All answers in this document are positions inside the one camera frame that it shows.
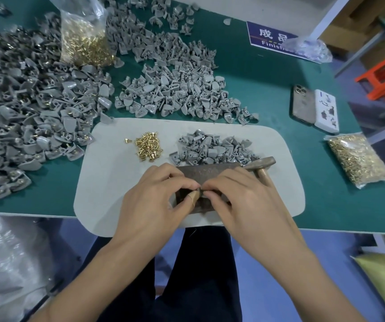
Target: dark trousers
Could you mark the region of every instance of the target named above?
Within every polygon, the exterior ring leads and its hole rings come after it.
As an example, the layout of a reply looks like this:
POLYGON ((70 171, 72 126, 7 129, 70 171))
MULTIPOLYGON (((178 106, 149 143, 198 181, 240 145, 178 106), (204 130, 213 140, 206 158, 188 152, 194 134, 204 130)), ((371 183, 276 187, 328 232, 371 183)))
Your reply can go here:
MULTIPOLYGON (((110 238, 97 238, 84 267, 110 238)), ((106 321, 241 322, 239 287, 225 227, 185 230, 173 271, 155 299, 154 259, 100 315, 106 321)))

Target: white mat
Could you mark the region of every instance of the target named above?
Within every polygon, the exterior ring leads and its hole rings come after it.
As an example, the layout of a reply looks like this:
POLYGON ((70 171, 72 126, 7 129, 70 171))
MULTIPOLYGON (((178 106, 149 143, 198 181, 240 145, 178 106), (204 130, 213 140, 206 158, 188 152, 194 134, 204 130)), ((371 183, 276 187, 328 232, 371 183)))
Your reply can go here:
MULTIPOLYGON (((250 147, 262 157, 274 156, 276 164, 269 174, 291 216, 299 215, 305 208, 305 196, 291 153, 281 135, 269 127, 207 122, 169 121, 161 119, 115 119, 114 124, 99 123, 92 134, 96 142, 85 153, 79 176, 73 208, 79 221, 93 234, 112 237, 116 230, 124 194, 139 181, 152 165, 170 162, 168 155, 178 151, 177 140, 182 135, 201 129, 219 135, 221 139, 235 136, 249 139, 250 147), (140 162, 134 143, 145 132, 158 132, 162 156, 154 163, 140 162)), ((181 227, 221 225, 216 212, 189 215, 181 227)))

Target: small pile of gray parts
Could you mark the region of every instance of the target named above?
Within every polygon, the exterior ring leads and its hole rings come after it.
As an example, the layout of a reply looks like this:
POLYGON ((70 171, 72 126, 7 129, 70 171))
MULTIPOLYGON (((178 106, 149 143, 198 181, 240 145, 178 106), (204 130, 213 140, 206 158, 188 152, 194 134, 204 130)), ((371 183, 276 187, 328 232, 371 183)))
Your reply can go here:
POLYGON ((76 160, 93 142, 93 120, 115 91, 91 65, 58 62, 60 18, 48 13, 39 31, 14 26, 0 33, 0 199, 31 184, 25 171, 65 155, 76 160))
POLYGON ((260 157, 248 147, 252 142, 248 139, 238 141, 229 136, 221 140, 220 136, 206 134, 201 130, 179 138, 180 151, 169 155, 170 160, 176 166, 181 162, 188 165, 218 164, 218 163, 240 163, 246 165, 260 157))
MULTIPOLYGON (((249 113, 246 107, 242 109, 238 99, 228 98, 224 77, 213 75, 213 69, 217 68, 216 50, 208 50, 201 41, 186 44, 178 33, 154 34, 145 29, 146 23, 137 19, 131 7, 144 9, 148 0, 129 0, 124 4, 116 0, 100 1, 109 4, 107 34, 112 49, 120 54, 132 51, 136 62, 155 61, 153 67, 144 64, 140 78, 127 76, 120 82, 125 90, 115 97, 116 108, 125 108, 137 118, 156 112, 165 117, 181 110, 184 115, 203 120, 216 121, 221 116, 228 123, 237 119, 242 125, 258 121, 257 113, 249 113), (170 65, 174 66, 173 70, 168 68, 170 65)), ((169 21, 171 28, 177 29, 177 22, 185 18, 185 13, 178 5, 170 15, 170 5, 170 0, 152 0, 151 10, 155 16, 151 23, 162 17, 169 21)), ((188 6, 187 15, 194 14, 192 8, 199 9, 196 5, 188 6)))

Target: transparent plastic bag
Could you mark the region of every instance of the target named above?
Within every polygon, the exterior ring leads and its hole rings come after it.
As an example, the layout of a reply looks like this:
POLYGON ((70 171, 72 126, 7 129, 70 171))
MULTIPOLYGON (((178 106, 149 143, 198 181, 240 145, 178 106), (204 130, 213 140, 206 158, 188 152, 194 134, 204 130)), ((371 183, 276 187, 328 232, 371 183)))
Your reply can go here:
POLYGON ((61 12, 61 62, 106 66, 115 59, 106 37, 107 11, 98 0, 50 0, 61 12))
POLYGON ((385 181, 385 163, 362 133, 324 138, 336 155, 347 177, 359 189, 368 183, 385 181))
POLYGON ((320 39, 309 39, 308 37, 290 38, 286 39, 281 47, 315 62, 332 62, 330 50, 320 39))
POLYGON ((24 217, 0 217, 0 321, 20 321, 52 287, 48 236, 24 217))

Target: purple sign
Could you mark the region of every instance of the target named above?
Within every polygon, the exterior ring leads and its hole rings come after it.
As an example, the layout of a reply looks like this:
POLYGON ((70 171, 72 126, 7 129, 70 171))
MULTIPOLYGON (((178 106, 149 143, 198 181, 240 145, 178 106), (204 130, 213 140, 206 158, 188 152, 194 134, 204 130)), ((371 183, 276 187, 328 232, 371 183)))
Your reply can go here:
POLYGON ((274 28, 262 26, 249 21, 247 22, 247 30, 249 32, 250 44, 253 46, 258 46, 267 50, 292 55, 301 59, 307 59, 301 55, 297 55, 296 53, 281 48, 281 44, 283 41, 285 41, 285 39, 296 38, 298 37, 297 35, 290 34, 289 32, 284 32, 274 28))

